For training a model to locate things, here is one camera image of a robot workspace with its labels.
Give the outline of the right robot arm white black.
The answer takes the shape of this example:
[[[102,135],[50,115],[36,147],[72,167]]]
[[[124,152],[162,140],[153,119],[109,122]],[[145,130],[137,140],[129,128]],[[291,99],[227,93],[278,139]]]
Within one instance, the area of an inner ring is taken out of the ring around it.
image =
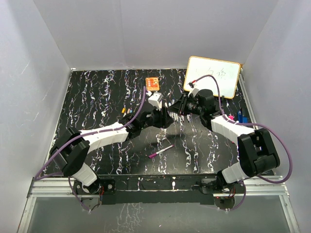
[[[258,176],[280,165],[269,131],[231,123],[215,105],[211,90],[201,90],[196,96],[184,92],[177,102],[169,106],[168,111],[180,116],[198,115],[204,127],[237,145],[239,161],[219,171],[216,180],[209,183],[221,192],[229,192],[234,183]]]

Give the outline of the magenta marker pen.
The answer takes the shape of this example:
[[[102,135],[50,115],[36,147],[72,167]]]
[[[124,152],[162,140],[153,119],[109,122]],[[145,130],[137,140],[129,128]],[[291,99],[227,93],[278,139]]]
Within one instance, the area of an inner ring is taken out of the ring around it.
[[[155,153],[149,155],[148,158],[149,158],[149,159],[153,159],[153,158],[155,158],[156,156],[158,156],[159,154],[161,154],[161,153],[163,153],[163,152],[165,152],[165,151],[167,151],[167,150],[170,150],[170,149],[172,149],[173,147],[174,147],[174,145],[170,145],[170,146],[168,146],[168,147],[166,147],[166,148],[164,148],[164,149],[161,149],[161,150],[159,150],[159,151],[157,151],[157,152],[155,152]]]

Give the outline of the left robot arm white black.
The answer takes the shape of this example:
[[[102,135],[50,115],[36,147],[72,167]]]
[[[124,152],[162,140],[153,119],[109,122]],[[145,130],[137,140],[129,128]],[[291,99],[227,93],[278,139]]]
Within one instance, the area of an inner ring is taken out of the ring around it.
[[[140,135],[148,127],[168,128],[175,121],[173,113],[166,107],[161,110],[140,112],[137,117],[133,113],[125,115],[121,120],[112,125],[94,130],[79,131],[69,128],[55,142],[50,150],[50,155],[60,149],[71,139],[81,136],[71,142],[53,161],[66,177],[73,177],[82,183],[83,188],[94,194],[100,189],[100,178],[96,172],[85,163],[86,156],[92,151],[114,143],[123,143]]]

